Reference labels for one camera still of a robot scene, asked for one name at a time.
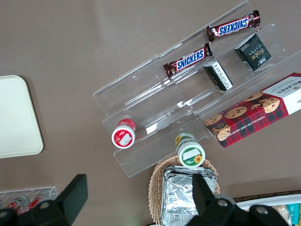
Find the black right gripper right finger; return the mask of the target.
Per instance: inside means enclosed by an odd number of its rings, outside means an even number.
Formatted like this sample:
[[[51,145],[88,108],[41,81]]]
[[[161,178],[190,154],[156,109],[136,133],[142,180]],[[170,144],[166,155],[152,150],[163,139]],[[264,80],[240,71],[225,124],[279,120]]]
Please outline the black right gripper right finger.
[[[198,215],[189,226],[236,226],[234,219],[236,203],[223,194],[215,195],[200,174],[192,175],[192,196]]]

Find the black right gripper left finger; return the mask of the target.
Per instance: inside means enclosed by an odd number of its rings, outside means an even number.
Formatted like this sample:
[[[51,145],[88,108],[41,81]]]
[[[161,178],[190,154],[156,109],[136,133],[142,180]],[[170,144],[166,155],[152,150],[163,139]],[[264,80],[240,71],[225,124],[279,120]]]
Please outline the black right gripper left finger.
[[[34,226],[71,226],[87,198],[87,176],[78,174],[55,200],[43,201],[32,210],[32,224]]]

